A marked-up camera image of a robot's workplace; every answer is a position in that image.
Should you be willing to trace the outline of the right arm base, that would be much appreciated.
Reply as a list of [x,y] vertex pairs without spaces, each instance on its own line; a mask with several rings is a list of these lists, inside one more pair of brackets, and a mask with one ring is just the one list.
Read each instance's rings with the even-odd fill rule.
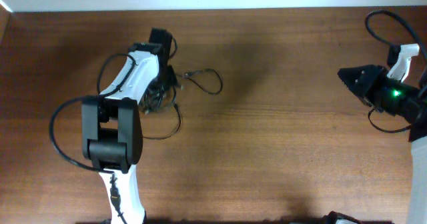
[[322,217],[321,224],[361,224],[361,222],[348,215],[335,211],[329,212]]

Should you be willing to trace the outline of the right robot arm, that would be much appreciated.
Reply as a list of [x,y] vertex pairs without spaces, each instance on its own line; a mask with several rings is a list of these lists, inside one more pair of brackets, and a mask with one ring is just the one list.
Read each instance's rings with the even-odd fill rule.
[[341,68],[338,77],[359,100],[373,112],[400,116],[408,122],[401,129],[384,133],[409,132],[408,142],[412,156],[412,187],[407,223],[426,222],[426,100],[421,90],[389,76],[388,70],[378,65]]

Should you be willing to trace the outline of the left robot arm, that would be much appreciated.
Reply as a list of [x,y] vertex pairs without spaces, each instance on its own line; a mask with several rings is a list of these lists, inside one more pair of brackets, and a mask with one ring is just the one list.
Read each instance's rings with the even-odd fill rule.
[[137,163],[143,150],[140,113],[175,105],[178,85],[168,61],[176,52],[173,35],[153,28],[146,43],[124,53],[125,65],[98,97],[81,104],[83,156],[91,161],[107,190],[108,223],[145,223],[137,186]]

